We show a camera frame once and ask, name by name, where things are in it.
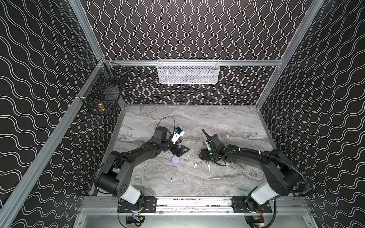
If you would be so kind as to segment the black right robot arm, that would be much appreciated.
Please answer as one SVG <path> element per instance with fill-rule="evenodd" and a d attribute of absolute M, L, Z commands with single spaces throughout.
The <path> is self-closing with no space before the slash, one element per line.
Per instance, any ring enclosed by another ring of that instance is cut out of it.
<path fill-rule="evenodd" d="M 266 182 L 255 187 L 246 197 L 245 203 L 249 211 L 258 211 L 259 206 L 280 196 L 309 192 L 309 181 L 284 152 L 278 149 L 259 151 L 232 144 L 226 146 L 217 134 L 210 136 L 205 130 L 202 132 L 206 136 L 207 148 L 201 150 L 199 154 L 201 160 L 214 162 L 218 166 L 242 163 L 260 169 L 264 173 Z"/>

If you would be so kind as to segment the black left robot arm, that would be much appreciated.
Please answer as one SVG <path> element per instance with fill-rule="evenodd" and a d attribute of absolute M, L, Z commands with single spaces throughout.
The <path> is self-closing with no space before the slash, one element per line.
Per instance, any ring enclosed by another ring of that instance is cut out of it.
<path fill-rule="evenodd" d="M 185 131 L 179 127 L 170 132 L 167 128 L 158 126 L 151 139 L 140 147 L 128 152 L 112 151 L 95 176 L 95 188 L 128 203 L 138 204 L 142 193 L 130 185 L 134 168 L 156 158 L 163 151 L 168 150 L 177 157 L 190 151 L 188 147 L 179 145 L 180 137 L 184 134 Z"/>

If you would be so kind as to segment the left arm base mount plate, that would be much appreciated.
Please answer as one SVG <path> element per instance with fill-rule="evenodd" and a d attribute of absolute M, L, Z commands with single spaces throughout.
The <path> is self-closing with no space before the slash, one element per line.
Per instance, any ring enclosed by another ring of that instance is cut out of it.
<path fill-rule="evenodd" d="M 135 204 L 119 198 L 117 211 L 119 213 L 155 213 L 156 206 L 156 197 L 142 195 Z"/>

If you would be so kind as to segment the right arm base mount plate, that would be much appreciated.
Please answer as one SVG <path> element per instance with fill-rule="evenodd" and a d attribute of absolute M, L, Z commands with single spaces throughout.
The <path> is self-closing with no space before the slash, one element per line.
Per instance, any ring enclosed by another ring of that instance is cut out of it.
<path fill-rule="evenodd" d="M 260 205 L 251 197 L 232 197 L 231 202 L 234 213 L 272 213 L 268 201 Z"/>

